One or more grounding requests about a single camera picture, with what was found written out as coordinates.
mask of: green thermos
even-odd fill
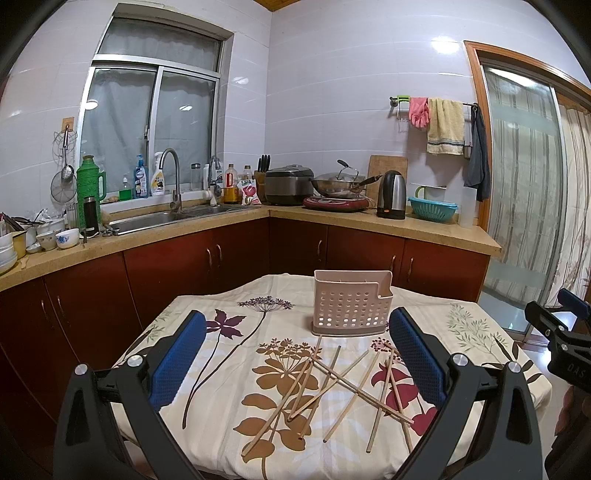
[[[99,179],[102,179],[103,195],[99,195]],[[80,231],[86,228],[84,218],[84,199],[94,197],[96,199],[96,217],[100,222],[100,201],[107,195],[106,172],[99,173],[99,167],[92,155],[82,157],[82,165],[76,170],[76,187],[78,195],[78,224]]]

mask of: rice cooker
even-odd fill
[[[265,196],[275,205],[302,205],[314,194],[314,172],[302,165],[273,168],[265,175]]]

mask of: wooden door frame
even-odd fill
[[[464,41],[468,61],[470,62],[470,69],[472,70],[472,77],[474,79],[474,87],[476,89],[476,98],[478,105],[482,111],[486,128],[487,148],[488,148],[488,164],[492,172],[492,125],[491,113],[488,105],[488,97],[486,92],[486,85],[482,69],[480,68],[481,60],[496,60],[513,65],[515,67],[526,68],[527,70],[542,75],[548,79],[552,86],[558,89],[563,95],[580,96],[591,104],[591,89],[582,84],[580,81],[571,77],[565,72],[536,60],[527,55],[517,53],[516,51],[507,50],[506,48],[496,47],[485,43],[477,43],[469,40]],[[484,230],[488,230],[488,220],[491,211],[491,200],[486,199],[480,204],[480,211],[478,212],[478,225]]]

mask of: wooden ceiling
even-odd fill
[[[287,7],[289,4],[294,4],[299,0],[255,0],[255,2],[261,4],[267,10],[274,12],[280,8]]]

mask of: pink plastic basket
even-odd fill
[[[316,270],[312,333],[376,335],[386,331],[392,272]]]

